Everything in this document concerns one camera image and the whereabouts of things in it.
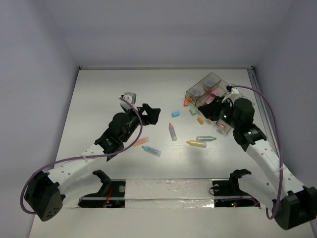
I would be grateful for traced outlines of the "pink cap glue bottle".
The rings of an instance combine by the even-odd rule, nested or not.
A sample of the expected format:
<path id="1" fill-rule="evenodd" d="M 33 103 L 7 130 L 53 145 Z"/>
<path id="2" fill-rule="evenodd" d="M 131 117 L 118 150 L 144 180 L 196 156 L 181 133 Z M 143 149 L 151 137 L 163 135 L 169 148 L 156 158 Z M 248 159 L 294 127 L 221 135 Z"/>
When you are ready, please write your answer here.
<path id="1" fill-rule="evenodd" d="M 218 96 L 218 91 L 216 90 L 211 91 L 210 95 L 205 100 L 205 104 L 211 103 L 217 96 Z"/>

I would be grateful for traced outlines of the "orange tip grey highlighter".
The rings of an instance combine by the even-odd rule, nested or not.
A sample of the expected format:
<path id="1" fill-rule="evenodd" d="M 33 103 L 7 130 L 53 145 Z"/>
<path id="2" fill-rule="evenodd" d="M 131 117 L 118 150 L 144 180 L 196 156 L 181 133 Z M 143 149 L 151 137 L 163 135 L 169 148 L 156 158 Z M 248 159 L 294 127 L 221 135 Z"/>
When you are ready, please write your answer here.
<path id="1" fill-rule="evenodd" d="M 177 140 L 176 132 L 175 132 L 174 126 L 171 123 L 169 123 L 168 129 L 169 129 L 172 141 L 176 141 Z"/>

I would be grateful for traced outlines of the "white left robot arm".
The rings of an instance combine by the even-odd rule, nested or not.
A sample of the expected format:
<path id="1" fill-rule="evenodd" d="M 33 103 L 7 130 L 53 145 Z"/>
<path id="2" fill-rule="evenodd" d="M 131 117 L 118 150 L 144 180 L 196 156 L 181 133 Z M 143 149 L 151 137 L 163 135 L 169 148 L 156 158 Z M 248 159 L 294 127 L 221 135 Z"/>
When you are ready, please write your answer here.
<path id="1" fill-rule="evenodd" d="M 155 125 L 161 112 L 148 104 L 134 107 L 122 101 L 123 112 L 113 116 L 108 129 L 98 138 L 93 148 L 101 148 L 102 153 L 80 155 L 55 161 L 35 171 L 27 180 L 20 195 L 20 206 L 25 213 L 37 215 L 45 222 L 53 218 L 63 207 L 67 197 L 64 188 L 87 173 L 97 162 L 108 162 L 113 157 L 130 149 L 136 141 L 124 146 L 137 127 Z"/>

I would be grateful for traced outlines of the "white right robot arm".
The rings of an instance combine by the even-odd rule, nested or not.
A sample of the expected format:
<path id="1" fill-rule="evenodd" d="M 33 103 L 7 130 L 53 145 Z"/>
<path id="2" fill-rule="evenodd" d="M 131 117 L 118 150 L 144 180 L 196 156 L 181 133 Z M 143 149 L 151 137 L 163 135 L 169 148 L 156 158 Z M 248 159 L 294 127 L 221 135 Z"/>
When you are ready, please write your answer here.
<path id="1" fill-rule="evenodd" d="M 233 128 L 233 137 L 260 167 L 268 179 L 260 181 L 247 169 L 230 174 L 228 189 L 233 194 L 247 193 L 266 208 L 266 215 L 284 230 L 289 230 L 317 217 L 317 190 L 306 187 L 284 165 L 273 151 L 265 134 L 253 120 L 255 109 L 246 98 L 232 101 L 216 97 L 198 107 L 209 120 L 222 120 Z"/>

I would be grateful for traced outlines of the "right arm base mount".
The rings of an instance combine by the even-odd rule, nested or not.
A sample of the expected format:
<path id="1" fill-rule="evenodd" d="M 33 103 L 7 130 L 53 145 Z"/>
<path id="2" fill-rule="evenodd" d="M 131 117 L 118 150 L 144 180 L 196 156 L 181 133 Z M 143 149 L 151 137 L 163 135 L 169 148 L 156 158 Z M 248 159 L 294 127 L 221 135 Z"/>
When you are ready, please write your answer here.
<path id="1" fill-rule="evenodd" d="M 258 207 L 260 202 L 246 192 L 243 192 L 238 179 L 251 175 L 247 169 L 234 170 L 229 178 L 221 178 L 212 181 L 209 194 L 213 196 L 215 208 Z"/>

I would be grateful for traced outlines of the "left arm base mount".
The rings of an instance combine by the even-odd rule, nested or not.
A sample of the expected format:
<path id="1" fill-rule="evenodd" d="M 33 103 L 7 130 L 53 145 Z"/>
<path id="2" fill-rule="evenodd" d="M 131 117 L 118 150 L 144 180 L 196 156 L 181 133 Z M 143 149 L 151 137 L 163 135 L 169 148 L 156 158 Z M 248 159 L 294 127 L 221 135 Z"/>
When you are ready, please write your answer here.
<path id="1" fill-rule="evenodd" d="M 93 171 L 101 182 L 95 193 L 82 196 L 78 206 L 81 208 L 124 208 L 126 180 L 112 180 L 102 170 Z"/>

